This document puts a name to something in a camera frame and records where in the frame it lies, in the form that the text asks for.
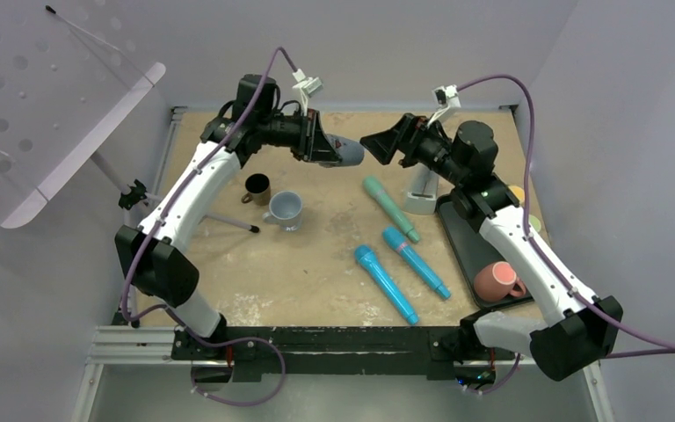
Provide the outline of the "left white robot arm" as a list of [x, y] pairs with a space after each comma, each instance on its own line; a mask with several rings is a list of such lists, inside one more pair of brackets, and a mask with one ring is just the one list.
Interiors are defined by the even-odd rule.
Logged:
[[265, 146], [282, 147], [294, 158], [322, 166], [349, 163], [347, 146], [327, 135], [320, 113], [308, 101], [323, 88], [318, 77], [294, 72], [298, 105], [286, 114], [279, 109], [280, 88], [268, 76], [248, 74], [236, 98], [209, 121], [190, 163], [150, 214], [135, 227], [122, 226], [115, 236], [125, 289], [157, 299], [195, 334], [193, 349], [214, 360], [227, 347], [226, 319], [198, 290], [200, 272], [185, 256], [194, 231], [221, 189]]

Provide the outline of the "yellow cup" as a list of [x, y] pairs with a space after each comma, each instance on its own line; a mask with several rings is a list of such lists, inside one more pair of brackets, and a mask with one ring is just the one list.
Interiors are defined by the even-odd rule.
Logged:
[[509, 185], [508, 188], [517, 198], [519, 203], [523, 203], [526, 200], [525, 190], [521, 186]]

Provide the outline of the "blue microphone pink band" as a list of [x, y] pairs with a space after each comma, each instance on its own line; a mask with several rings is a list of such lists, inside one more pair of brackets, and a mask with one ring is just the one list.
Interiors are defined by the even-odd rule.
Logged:
[[451, 292], [443, 280], [413, 249], [404, 234], [393, 226], [385, 228], [381, 234], [388, 247], [395, 251], [433, 292], [442, 299], [451, 297]]

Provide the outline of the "green toy microphone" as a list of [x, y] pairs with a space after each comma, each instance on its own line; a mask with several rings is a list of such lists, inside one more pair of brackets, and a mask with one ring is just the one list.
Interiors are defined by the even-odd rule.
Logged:
[[414, 224], [394, 202], [383, 184], [376, 177], [368, 176], [364, 178], [362, 186], [366, 193], [379, 204], [381, 209], [411, 242], [417, 244], [421, 240]]

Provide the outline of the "black base bar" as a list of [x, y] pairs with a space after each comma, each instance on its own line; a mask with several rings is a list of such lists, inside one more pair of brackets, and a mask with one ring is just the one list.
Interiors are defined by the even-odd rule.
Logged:
[[465, 363], [483, 366], [512, 360], [502, 349], [460, 342], [453, 326], [405, 327], [230, 327], [232, 346], [208, 347], [176, 331], [171, 359], [195, 366], [221, 365], [234, 382], [258, 382], [263, 375], [422, 375], [452, 380]]

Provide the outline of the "brown mug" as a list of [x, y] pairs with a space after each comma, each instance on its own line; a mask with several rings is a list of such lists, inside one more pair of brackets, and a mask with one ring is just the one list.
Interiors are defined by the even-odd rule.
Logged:
[[263, 173], [250, 175], [244, 183], [246, 193], [241, 198], [243, 204], [254, 203], [267, 206], [271, 199], [271, 182]]

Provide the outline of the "black tray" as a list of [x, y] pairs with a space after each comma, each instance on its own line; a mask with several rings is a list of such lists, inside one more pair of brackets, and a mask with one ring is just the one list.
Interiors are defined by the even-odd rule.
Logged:
[[468, 223], [455, 211], [449, 194], [438, 198], [435, 214], [439, 218], [446, 238], [451, 245], [455, 259], [465, 278], [468, 290], [474, 303], [489, 311], [507, 309], [523, 303], [532, 302], [533, 297], [526, 293], [521, 297], [507, 295], [497, 302], [486, 302], [474, 290], [474, 278], [485, 267], [503, 261], [502, 255], [479, 234], [474, 232]]

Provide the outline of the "blue toy microphone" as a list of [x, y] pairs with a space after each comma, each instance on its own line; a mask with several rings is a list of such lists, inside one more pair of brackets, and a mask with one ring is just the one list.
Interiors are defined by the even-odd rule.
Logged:
[[362, 244], [355, 249], [353, 255], [359, 265], [369, 274], [382, 293], [388, 298], [403, 320], [409, 325], [417, 324], [419, 322], [417, 312], [389, 276], [374, 251], [367, 245]]

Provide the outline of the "white music stand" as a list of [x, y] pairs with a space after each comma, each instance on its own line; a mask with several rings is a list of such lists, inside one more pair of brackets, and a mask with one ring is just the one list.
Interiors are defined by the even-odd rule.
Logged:
[[0, 322], [33, 310], [33, 255], [86, 219], [55, 198], [165, 70], [109, 1], [0, 1]]

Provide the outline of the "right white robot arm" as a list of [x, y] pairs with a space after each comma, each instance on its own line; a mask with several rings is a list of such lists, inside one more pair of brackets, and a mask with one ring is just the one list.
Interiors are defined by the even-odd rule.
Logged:
[[464, 121], [449, 138], [438, 122], [406, 113], [360, 143], [380, 164], [402, 152], [401, 166], [422, 164], [450, 182], [457, 214], [512, 266], [541, 311], [540, 322], [479, 311], [461, 320], [456, 350], [471, 358], [491, 348], [524, 354], [554, 381], [613, 351], [618, 331], [607, 318], [621, 320], [620, 303], [599, 297], [547, 245], [536, 245], [528, 212], [494, 172], [498, 146], [488, 125]]

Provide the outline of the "pink mug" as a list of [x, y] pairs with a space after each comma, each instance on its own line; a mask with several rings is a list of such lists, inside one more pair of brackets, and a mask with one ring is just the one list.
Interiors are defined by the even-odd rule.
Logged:
[[486, 302], [498, 302], [507, 297], [520, 298], [527, 293], [521, 278], [505, 261], [485, 266], [475, 276], [473, 289]]

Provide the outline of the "green cup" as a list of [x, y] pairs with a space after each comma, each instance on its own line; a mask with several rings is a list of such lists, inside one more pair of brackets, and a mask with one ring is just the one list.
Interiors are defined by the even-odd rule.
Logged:
[[535, 215], [529, 215], [528, 221], [530, 226], [536, 231], [536, 232], [541, 232], [542, 230], [542, 224], [541, 220], [536, 217]]

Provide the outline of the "dark blue-grey mug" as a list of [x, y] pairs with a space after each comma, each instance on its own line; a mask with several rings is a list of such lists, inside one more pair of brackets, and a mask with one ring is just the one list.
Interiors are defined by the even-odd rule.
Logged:
[[322, 167], [351, 167], [360, 165], [365, 157], [364, 147], [354, 140], [339, 135], [327, 134], [327, 141], [340, 157], [339, 162], [320, 163]]

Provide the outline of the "light grey mug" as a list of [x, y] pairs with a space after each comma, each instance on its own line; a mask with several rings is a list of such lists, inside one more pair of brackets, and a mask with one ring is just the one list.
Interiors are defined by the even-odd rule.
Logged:
[[284, 231], [293, 232], [301, 227], [302, 211], [301, 196], [293, 191], [282, 191], [271, 197], [262, 220], [267, 224], [277, 225]]

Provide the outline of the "aluminium frame rail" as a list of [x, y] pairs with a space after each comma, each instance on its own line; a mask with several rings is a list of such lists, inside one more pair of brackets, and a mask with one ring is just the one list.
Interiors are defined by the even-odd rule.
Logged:
[[96, 331], [75, 421], [612, 421], [600, 368], [455, 360], [449, 327], [242, 327], [231, 360], [170, 327]]

